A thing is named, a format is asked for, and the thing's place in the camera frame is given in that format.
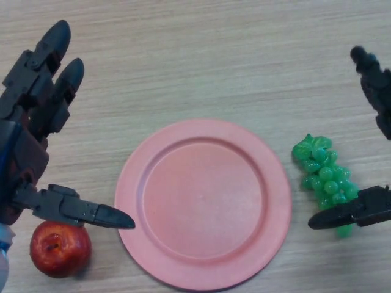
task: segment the green grapes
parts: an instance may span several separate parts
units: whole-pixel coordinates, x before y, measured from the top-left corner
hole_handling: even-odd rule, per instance
[[[324,191],[326,191],[329,195],[336,194],[338,189],[338,184],[335,181],[328,181],[324,183]]]
[[[358,196],[359,188],[349,179],[351,172],[336,164],[338,153],[331,149],[332,141],[327,137],[312,137],[310,134],[292,149],[293,157],[307,172],[301,186],[314,190],[320,210],[347,203]],[[353,226],[337,228],[339,237],[351,234]]]
[[[323,181],[330,181],[333,178],[332,169],[329,167],[323,167],[319,170],[319,177]]]

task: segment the table surface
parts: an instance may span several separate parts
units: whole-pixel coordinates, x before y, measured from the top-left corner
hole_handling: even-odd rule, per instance
[[[262,137],[293,190],[287,239],[270,265],[230,292],[388,292],[391,224],[357,228],[349,239],[307,227],[316,204],[299,188],[291,148],[308,132],[333,139],[339,163],[360,187],[391,178],[391,144],[375,124],[349,58],[356,44],[391,67],[389,0],[1,0],[0,76],[66,19],[86,75],[39,187],[57,183],[113,204],[132,151],[173,122],[214,117]],[[29,257],[39,219],[12,227],[4,292],[175,292],[140,269],[115,230],[88,226],[94,254],[75,278],[50,279]]]

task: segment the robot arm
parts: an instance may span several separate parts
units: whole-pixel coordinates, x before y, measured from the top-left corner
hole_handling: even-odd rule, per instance
[[[33,215],[71,225],[84,223],[108,228],[134,228],[124,212],[80,199],[73,189],[36,184],[48,162],[48,136],[61,131],[68,108],[84,76],[75,59],[53,83],[67,52],[71,32],[66,21],[56,23],[37,43],[35,51],[19,57],[3,85],[0,97],[0,223],[12,225],[23,209]]]
[[[378,113],[376,124],[391,140],[391,71],[381,70],[376,56],[356,46],[350,56],[361,75],[361,88]],[[391,191],[389,187],[373,186],[360,190],[358,198],[315,214],[309,220],[312,229],[329,229],[355,223],[369,226],[391,220]]]

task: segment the apple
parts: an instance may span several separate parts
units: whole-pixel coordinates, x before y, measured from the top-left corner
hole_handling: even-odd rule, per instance
[[[36,268],[52,278],[65,278],[82,270],[92,254],[84,227],[45,221],[30,241],[30,257]]]

